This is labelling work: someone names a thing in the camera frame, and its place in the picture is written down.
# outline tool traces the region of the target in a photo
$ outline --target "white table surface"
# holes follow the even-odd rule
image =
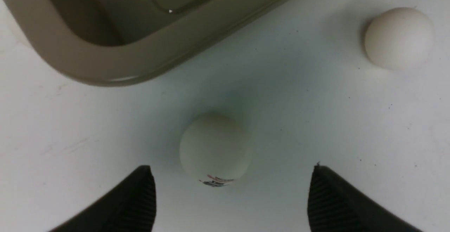
[[[389,72],[360,31],[399,6],[432,18],[436,46],[423,67]],[[289,0],[161,77],[98,88],[52,70],[1,19],[0,231],[48,231],[142,164],[156,232],[309,231],[319,161],[420,229],[448,231],[448,38],[450,0]],[[252,133],[249,172],[223,189],[185,176],[178,157],[210,110]]]

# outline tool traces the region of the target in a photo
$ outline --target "white surface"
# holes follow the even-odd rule
[[[0,231],[48,230],[141,164],[156,178],[156,232],[309,231],[318,161],[420,229],[448,231],[449,3],[290,0],[128,88],[59,75],[2,24]],[[427,64],[393,73],[369,63],[357,31],[398,6],[427,14],[437,38]],[[211,109],[239,118],[255,149],[223,189],[185,176],[178,156],[183,130]]]
[[[248,140],[235,120],[217,113],[201,115],[181,137],[181,166],[201,183],[227,186],[240,179],[249,168]]]
[[[371,22],[365,35],[365,49],[377,66],[407,70],[427,61],[434,36],[432,20],[421,11],[395,8]]]

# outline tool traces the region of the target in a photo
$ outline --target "white ball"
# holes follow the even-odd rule
[[[418,67],[434,45],[433,22],[412,8],[391,9],[377,17],[365,35],[370,60],[390,70]]]
[[[203,184],[229,185],[249,167],[247,137],[236,121],[222,115],[205,115],[194,121],[181,138],[181,165]]]

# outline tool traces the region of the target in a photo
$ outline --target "ridged rubber pad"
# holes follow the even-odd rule
[[[420,232],[320,165],[312,174],[308,218],[312,232]]]
[[[140,166],[90,207],[52,232],[151,232],[156,218],[155,181]]]

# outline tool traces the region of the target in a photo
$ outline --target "beige plastic container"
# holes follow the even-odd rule
[[[129,85],[182,63],[280,0],[4,0],[41,57],[84,83]]]

